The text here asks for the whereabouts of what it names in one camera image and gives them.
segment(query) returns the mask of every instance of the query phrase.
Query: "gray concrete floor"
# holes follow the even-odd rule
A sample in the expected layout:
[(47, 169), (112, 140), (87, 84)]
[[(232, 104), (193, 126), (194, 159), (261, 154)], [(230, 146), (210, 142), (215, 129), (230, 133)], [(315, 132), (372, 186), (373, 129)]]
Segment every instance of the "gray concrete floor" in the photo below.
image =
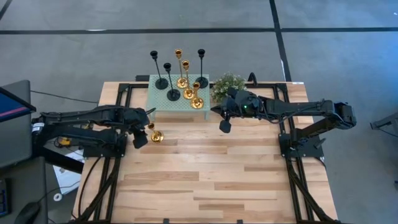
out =
[[(283, 27), (398, 26), (398, 3), (388, 0), (276, 0)], [(267, 0), (13, 0), (0, 30), (272, 27)], [(370, 130), (371, 121), (398, 111), (398, 33), (283, 34), (293, 81), (305, 82), (310, 100), (347, 101), (358, 125), (325, 134), (326, 165), (339, 219), (397, 223), (398, 139)], [(171, 62), (184, 49), (199, 71), (197, 49), (206, 49), (204, 72), (214, 80), (231, 71), (245, 78), (282, 81), (274, 33), (0, 35), (1, 84), (21, 79), (32, 89), (97, 100), (105, 81), (132, 81), (155, 73), (149, 56)], [(94, 105), (32, 94), (39, 111), (88, 110)], [(51, 167), (48, 188), (56, 187)], [(72, 192), (49, 202), (49, 217), (65, 222)]]

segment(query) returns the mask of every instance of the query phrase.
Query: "wooden tabletop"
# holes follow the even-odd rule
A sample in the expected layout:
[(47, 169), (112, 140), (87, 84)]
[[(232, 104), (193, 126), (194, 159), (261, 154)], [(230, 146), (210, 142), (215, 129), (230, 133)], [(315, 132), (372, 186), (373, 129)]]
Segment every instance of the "wooden tabletop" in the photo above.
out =
[[(118, 85), (104, 83), (101, 105), (115, 104)], [(303, 84), (287, 83), (287, 87), (291, 102), (308, 101)], [(274, 97), (267, 88), (249, 91)], [(147, 89), (133, 89), (132, 107), (145, 108), (146, 100)], [(238, 219), (246, 223), (295, 223), (289, 178), (277, 138), (279, 126), (235, 118), (231, 132), (225, 134), (218, 129), (220, 121), (216, 113), (205, 121), (202, 113), (158, 112), (155, 129), (163, 131), (162, 143), (151, 142), (149, 135), (148, 145), (134, 149), (130, 136), (121, 159), (112, 222), (162, 223), (169, 218), (173, 223), (236, 223)], [(295, 117), (294, 121), (297, 128), (313, 123), (311, 117)], [(85, 162), (78, 196), (95, 160)], [(88, 179), (82, 210), (98, 192), (103, 161)], [(303, 158), (303, 163), (310, 193), (326, 214), (337, 218), (325, 168), (313, 158)]]

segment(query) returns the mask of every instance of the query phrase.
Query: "keyboard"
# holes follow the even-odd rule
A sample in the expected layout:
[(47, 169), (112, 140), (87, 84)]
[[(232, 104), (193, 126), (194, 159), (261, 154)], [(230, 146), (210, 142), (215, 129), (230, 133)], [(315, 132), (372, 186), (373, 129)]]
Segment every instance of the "keyboard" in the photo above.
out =
[(11, 213), (9, 179), (0, 179), (0, 217)]

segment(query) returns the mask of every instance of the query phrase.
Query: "green plant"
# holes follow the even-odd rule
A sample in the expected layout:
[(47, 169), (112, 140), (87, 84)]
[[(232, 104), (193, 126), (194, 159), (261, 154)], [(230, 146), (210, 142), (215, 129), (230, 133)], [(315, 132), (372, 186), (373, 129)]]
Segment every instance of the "green plant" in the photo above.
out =
[(211, 97), (215, 103), (221, 103), (224, 97), (227, 96), (226, 92), (228, 87), (233, 87), (238, 90), (245, 90), (244, 79), (239, 75), (236, 76), (231, 72), (225, 73), (220, 79), (214, 82)]

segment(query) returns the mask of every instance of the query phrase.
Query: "screen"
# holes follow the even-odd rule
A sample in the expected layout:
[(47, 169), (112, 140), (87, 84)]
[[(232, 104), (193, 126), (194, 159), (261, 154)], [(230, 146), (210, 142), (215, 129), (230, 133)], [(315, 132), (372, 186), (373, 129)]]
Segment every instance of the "screen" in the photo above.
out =
[(5, 89), (0, 91), (0, 122), (17, 118), (34, 111), (34, 107)]

